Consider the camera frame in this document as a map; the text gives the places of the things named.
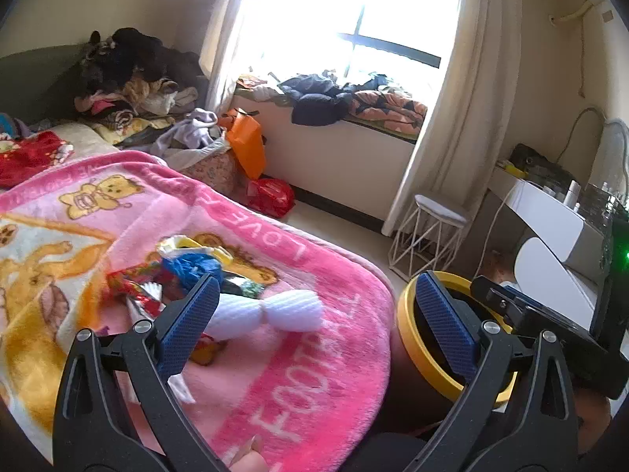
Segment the window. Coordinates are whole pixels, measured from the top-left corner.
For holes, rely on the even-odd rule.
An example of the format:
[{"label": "window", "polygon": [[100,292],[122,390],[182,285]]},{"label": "window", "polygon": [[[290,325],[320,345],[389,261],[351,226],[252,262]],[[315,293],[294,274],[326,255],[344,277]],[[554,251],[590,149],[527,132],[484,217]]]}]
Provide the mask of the window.
[{"label": "window", "polygon": [[247,64],[280,80],[335,70],[386,74],[430,104],[454,39],[458,0],[244,0]]}]

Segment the floor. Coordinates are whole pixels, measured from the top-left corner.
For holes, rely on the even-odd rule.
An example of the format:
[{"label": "floor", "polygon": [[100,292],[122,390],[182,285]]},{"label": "floor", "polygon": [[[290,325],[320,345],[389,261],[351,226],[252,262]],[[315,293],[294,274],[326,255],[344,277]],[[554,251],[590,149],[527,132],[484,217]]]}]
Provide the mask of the floor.
[{"label": "floor", "polygon": [[299,201],[287,219],[282,221],[371,261],[387,275],[393,284],[396,297],[404,289],[405,281],[389,269],[387,254],[391,238]]}]

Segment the beige curtain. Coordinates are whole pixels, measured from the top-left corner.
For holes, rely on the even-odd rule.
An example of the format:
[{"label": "beige curtain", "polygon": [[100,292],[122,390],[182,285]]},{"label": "beige curtain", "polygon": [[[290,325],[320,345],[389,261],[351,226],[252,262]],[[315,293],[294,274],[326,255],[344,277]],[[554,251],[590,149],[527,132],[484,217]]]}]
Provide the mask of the beige curtain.
[{"label": "beige curtain", "polygon": [[418,190],[476,214],[511,115],[520,69],[522,0],[460,0],[441,93],[411,155],[383,234]]},{"label": "beige curtain", "polygon": [[199,64],[208,77],[205,108],[220,115],[234,96],[238,75],[246,64],[240,60],[243,0],[216,0],[200,52]]}]

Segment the bolt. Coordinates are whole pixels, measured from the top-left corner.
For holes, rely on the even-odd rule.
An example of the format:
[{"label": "bolt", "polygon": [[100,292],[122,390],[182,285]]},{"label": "bolt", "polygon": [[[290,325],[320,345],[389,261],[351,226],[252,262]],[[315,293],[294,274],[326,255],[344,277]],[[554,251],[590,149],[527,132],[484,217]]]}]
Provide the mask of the bolt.
[{"label": "bolt", "polygon": [[136,334],[145,334],[151,328],[153,328],[153,323],[151,323],[149,320],[138,321],[133,325],[133,331]]},{"label": "bolt", "polygon": [[91,330],[89,330],[88,328],[83,328],[83,330],[80,330],[77,333],[77,340],[80,340],[80,341],[87,340],[89,339],[91,335],[92,335]]},{"label": "bolt", "polygon": [[488,334],[499,334],[500,333],[500,325],[495,321],[486,321],[482,326],[485,329],[485,332]]},{"label": "bolt", "polygon": [[542,337],[548,342],[557,342],[557,336],[553,334],[550,330],[545,330],[542,334]]}]

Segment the stool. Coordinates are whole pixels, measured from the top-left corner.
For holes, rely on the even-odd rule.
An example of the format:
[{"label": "stool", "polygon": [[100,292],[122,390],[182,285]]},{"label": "stool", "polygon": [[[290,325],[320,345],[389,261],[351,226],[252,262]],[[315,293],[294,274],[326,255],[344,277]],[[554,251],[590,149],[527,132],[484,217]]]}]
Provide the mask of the stool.
[{"label": "stool", "polygon": [[[389,268],[406,281],[428,269],[447,270],[457,255],[463,229],[468,222],[468,213],[443,196],[432,192],[417,194],[409,205],[389,250]],[[420,224],[427,230],[421,236],[417,236]],[[432,257],[426,256],[425,252],[432,243],[436,243],[435,253]],[[415,256],[419,257],[424,265],[413,271]],[[407,271],[402,271],[398,265],[404,258],[408,258]]]}]

